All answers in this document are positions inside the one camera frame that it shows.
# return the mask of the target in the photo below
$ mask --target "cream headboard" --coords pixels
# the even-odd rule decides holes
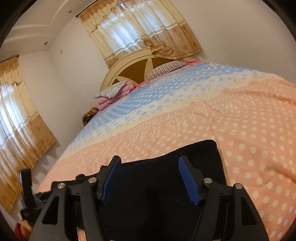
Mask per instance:
[[[125,80],[137,86],[144,81],[145,75],[150,71],[171,61],[170,59],[153,56],[149,47],[137,50],[123,57],[112,66],[105,77],[101,90]]]

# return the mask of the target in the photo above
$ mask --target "white wall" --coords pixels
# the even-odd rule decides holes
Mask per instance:
[[[6,212],[6,210],[0,205],[0,210],[6,219],[8,225],[14,230],[16,221]]]
[[[296,83],[296,41],[262,0],[171,1],[197,36],[203,58]]]
[[[32,171],[33,191],[37,192],[48,171],[83,128],[82,114],[67,87],[55,74],[48,51],[22,55],[18,61],[29,96],[57,139]],[[21,220],[18,205],[11,216],[16,221]]]
[[[95,95],[109,71],[102,54],[80,19],[73,18],[49,50],[54,68],[84,114],[97,107]]]

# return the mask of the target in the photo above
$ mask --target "curtain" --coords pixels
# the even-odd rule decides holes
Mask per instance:
[[[34,168],[55,142],[28,96],[17,58],[0,64],[0,204],[6,211],[21,190],[19,170]]]
[[[165,59],[181,59],[202,51],[169,0],[100,0],[80,18],[109,68],[125,55],[146,47]]]

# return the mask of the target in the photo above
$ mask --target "pink blanket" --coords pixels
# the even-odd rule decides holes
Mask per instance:
[[[126,92],[126,91],[132,91],[134,89],[134,85],[132,82],[127,82],[122,88],[121,90],[118,92],[118,94],[115,96],[117,97],[118,95],[122,94],[123,92]],[[107,97],[99,97],[98,98],[98,105],[101,105],[103,104],[104,102],[108,101],[108,100],[111,100],[113,98],[107,98]]]
[[[120,98],[128,95],[131,92],[131,90],[128,91],[124,91],[121,94],[118,94],[117,96],[113,97],[113,98],[107,98],[108,100],[105,101],[103,104],[99,104],[98,105],[98,109],[99,111],[102,111],[103,109],[105,109],[106,107],[108,107],[109,105],[111,105],[112,103],[114,103],[115,101],[119,100]]]

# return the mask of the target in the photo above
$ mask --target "bedspread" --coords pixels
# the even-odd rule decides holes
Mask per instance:
[[[212,139],[228,184],[244,185],[270,240],[279,240],[296,216],[295,103],[296,85],[275,74],[214,63],[180,69],[92,118],[39,191],[96,173],[114,155],[155,158]]]

